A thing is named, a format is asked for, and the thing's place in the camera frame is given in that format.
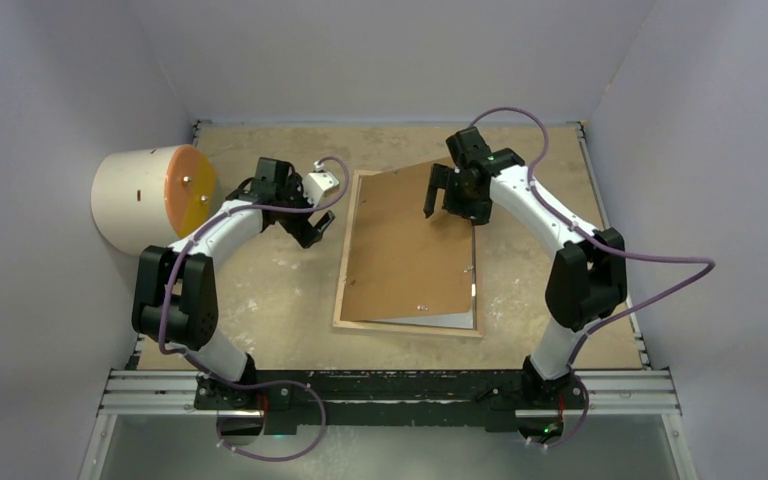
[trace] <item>floor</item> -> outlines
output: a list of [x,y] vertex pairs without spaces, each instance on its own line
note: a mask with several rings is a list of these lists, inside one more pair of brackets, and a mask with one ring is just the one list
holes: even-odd
[[[326,155],[350,168],[385,171],[447,154],[455,127],[202,128],[198,148],[216,167],[223,195],[251,176],[259,156],[293,162],[300,172]],[[491,148],[510,147],[529,159],[541,146],[528,127],[483,127]],[[551,146],[537,176],[582,218],[600,225],[599,211],[577,129],[550,131]],[[478,308],[481,339],[391,333],[349,333],[331,327],[348,201],[333,208],[337,220],[319,244],[302,250],[280,227],[270,227],[241,248],[217,274],[220,329],[268,369],[519,368],[537,346],[548,312],[543,292],[551,259],[528,230],[501,208],[478,227]],[[640,368],[630,323],[600,330],[585,345],[579,368]],[[190,369],[162,357],[148,341],[140,369]]]

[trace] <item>white wall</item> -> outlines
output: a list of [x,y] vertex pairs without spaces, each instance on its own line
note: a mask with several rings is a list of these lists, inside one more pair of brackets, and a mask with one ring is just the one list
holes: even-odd
[[188,119],[124,1],[0,1],[0,478],[75,478],[133,346],[135,262],[95,229],[105,155]]
[[[768,478],[768,2],[658,0],[589,142],[630,249],[719,263],[640,314],[700,476]],[[686,273],[634,265],[631,293]]]
[[131,3],[195,118],[398,122],[585,119],[653,0]]

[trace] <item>cable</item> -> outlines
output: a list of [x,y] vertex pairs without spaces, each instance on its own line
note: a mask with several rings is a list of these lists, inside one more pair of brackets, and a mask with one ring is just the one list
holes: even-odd
[[700,270],[696,274],[687,277],[686,279],[676,283],[670,288],[667,288],[661,293],[658,293],[657,295],[654,295],[644,300],[643,302],[632,306],[627,310],[624,310],[619,313],[615,313],[614,315],[611,315],[610,317],[604,320],[596,322],[586,330],[585,335],[581,336],[581,338],[573,347],[572,353],[570,354],[570,358],[567,361],[567,367],[569,368],[570,374],[573,376],[573,378],[575,378],[576,381],[578,381],[581,384],[582,391],[585,392],[584,393],[585,395],[584,410],[582,411],[581,418],[575,424],[575,427],[573,427],[572,431],[566,436],[562,437],[561,440],[551,444],[552,447],[555,447],[567,441],[569,438],[571,438],[573,435],[575,435],[578,432],[581,424],[584,423],[584,419],[587,417],[587,411],[590,408],[589,397],[587,396],[587,393],[586,393],[587,389],[584,388],[584,383],[581,382],[581,379],[577,375],[575,375],[572,368],[572,364],[575,362],[576,357],[578,357],[578,353],[581,351],[581,348],[584,346],[584,343],[587,341],[590,335],[594,334],[602,327],[612,322],[615,322],[620,318],[631,315],[634,312],[642,310],[648,307],[649,305],[652,305],[655,302],[663,300],[664,298],[672,295],[673,293],[681,290],[682,288],[696,282],[697,280],[701,279],[705,275],[708,275],[711,272],[711,270],[713,270],[714,267],[716,266],[716,262],[714,262],[714,260],[709,257],[671,257],[671,256],[664,256],[664,255],[648,255],[643,253],[628,252],[625,250],[617,250],[615,248],[611,248],[601,243],[600,241],[596,240],[593,236],[590,235],[590,233],[586,232],[584,229],[579,227],[578,224],[573,222],[571,219],[567,218],[563,213],[561,213],[555,207],[549,204],[549,202],[547,202],[546,199],[543,198],[543,195],[541,195],[539,190],[536,188],[534,172],[537,168],[537,165],[540,164],[541,161],[543,161],[543,159],[546,157],[546,153],[549,151],[549,130],[546,128],[546,125],[528,110],[517,108],[517,107],[497,107],[497,108],[492,108],[490,110],[487,110],[481,115],[475,117],[475,120],[473,120],[469,124],[469,126],[474,127],[475,124],[478,123],[482,118],[496,112],[514,112],[514,113],[525,115],[526,117],[534,121],[534,123],[536,123],[537,126],[540,128],[540,132],[543,134],[543,149],[540,151],[537,157],[535,157],[534,160],[532,160],[531,163],[528,164],[526,175],[527,175],[528,185],[530,187],[529,190],[531,191],[532,195],[534,195],[535,200],[537,200],[537,202],[540,203],[540,205],[542,205],[546,210],[548,210],[552,215],[554,215],[555,218],[558,219],[558,221],[566,225],[567,228],[569,228],[571,231],[574,231],[575,233],[581,235],[582,238],[590,242],[594,247],[598,248],[599,250],[607,254],[616,255],[629,260],[638,260],[641,262],[650,262],[650,263],[704,265],[702,270]]
[[229,445],[220,437],[220,442],[219,442],[220,445],[225,446],[225,448],[227,448],[228,450],[234,453],[237,453],[249,458],[253,458],[255,460],[262,460],[265,462],[286,462],[289,460],[294,460],[296,458],[299,458],[307,454],[311,450],[313,450],[316,447],[316,445],[318,445],[319,442],[322,440],[322,438],[325,436],[325,430],[327,428],[327,425],[325,422],[325,403],[322,401],[321,398],[319,398],[319,395],[317,395],[316,392],[314,392],[309,386],[303,383],[296,382],[294,380],[273,380],[270,382],[256,383],[252,385],[240,385],[235,383],[232,380],[222,378],[216,375],[215,373],[211,372],[210,369],[202,365],[198,360],[188,355],[186,349],[166,348],[166,328],[169,323],[169,307],[170,307],[170,304],[172,303],[172,288],[175,286],[175,282],[178,279],[178,271],[181,269],[181,265],[184,263],[184,258],[187,256],[187,253],[190,251],[190,249],[192,249],[193,246],[195,246],[198,243],[201,237],[203,237],[207,232],[209,232],[211,228],[213,228],[217,223],[221,222],[225,218],[246,210],[265,210],[270,212],[298,213],[298,214],[314,213],[321,210],[326,210],[332,207],[337,202],[339,202],[340,199],[342,199],[343,196],[346,194],[349,188],[349,179],[351,178],[349,176],[349,167],[346,166],[346,163],[340,160],[339,158],[334,156],[328,156],[316,161],[314,163],[315,168],[317,169],[320,168],[322,166],[322,163],[326,161],[337,162],[340,165],[340,168],[343,170],[343,184],[340,186],[340,191],[337,193],[337,195],[333,199],[329,200],[323,205],[319,205],[316,207],[309,207],[309,208],[278,207],[274,205],[241,205],[239,207],[234,207],[234,208],[225,210],[221,214],[215,215],[213,218],[205,222],[201,227],[199,227],[195,231],[195,233],[193,233],[192,239],[188,240],[187,243],[184,244],[184,246],[181,248],[181,251],[178,253],[178,257],[175,259],[175,263],[172,264],[172,270],[169,273],[169,279],[166,282],[166,291],[163,296],[163,306],[160,310],[160,326],[157,332],[157,344],[162,354],[164,355],[171,355],[173,353],[181,354],[184,356],[184,358],[187,359],[187,361],[190,362],[191,365],[196,367],[196,369],[198,369],[202,373],[209,375],[211,378],[215,379],[219,383],[222,383],[223,385],[227,385],[231,388],[235,388],[239,390],[259,390],[261,388],[270,387],[273,385],[293,385],[293,386],[304,389],[307,393],[309,393],[313,397],[314,400],[316,400],[316,403],[319,406],[319,412],[322,418],[322,422],[320,423],[320,427],[319,427],[319,433],[317,434],[316,438],[313,440],[313,442],[311,442],[310,445],[308,445],[306,448],[304,448],[300,452],[295,453],[293,455],[288,455],[285,457],[266,457],[263,455],[258,455],[256,453],[240,450],[232,445]]

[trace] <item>wooden frame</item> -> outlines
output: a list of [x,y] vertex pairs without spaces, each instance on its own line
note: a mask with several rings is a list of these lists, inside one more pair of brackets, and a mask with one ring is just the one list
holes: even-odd
[[[381,172],[374,170],[355,170],[352,175],[352,183],[350,186],[349,197],[349,211],[346,215],[346,236],[343,239],[343,254],[340,259],[340,274],[337,282],[337,296],[334,303],[334,318],[331,325],[335,329],[340,330],[354,330],[354,331],[370,331],[370,332],[391,332],[391,333],[413,333],[420,335],[442,335],[447,337],[460,337],[460,338],[482,338],[484,337],[484,323],[482,322],[481,314],[478,311],[478,299],[475,300],[474,316],[475,316],[475,328],[449,328],[449,327],[426,327],[421,325],[403,325],[392,324],[382,322],[350,322],[340,319],[343,309],[343,292],[346,287],[346,273],[349,267],[349,251],[351,250],[352,243],[352,229],[355,222],[355,210],[357,209],[357,198],[360,192],[360,179],[363,176],[376,175]],[[480,282],[477,280],[476,275],[476,288],[480,286]]]

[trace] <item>gray wall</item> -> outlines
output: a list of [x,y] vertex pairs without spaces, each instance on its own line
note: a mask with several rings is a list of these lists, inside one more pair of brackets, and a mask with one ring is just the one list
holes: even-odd
[[105,155],[187,140],[124,1],[0,1],[0,478],[75,478],[122,366],[133,259],[95,229]]
[[[589,140],[629,248],[719,262],[640,314],[701,477],[768,478],[768,2],[658,0]],[[634,265],[632,294],[688,271]]]
[[462,121],[516,104],[566,121],[593,112],[653,0],[131,3],[196,118]]

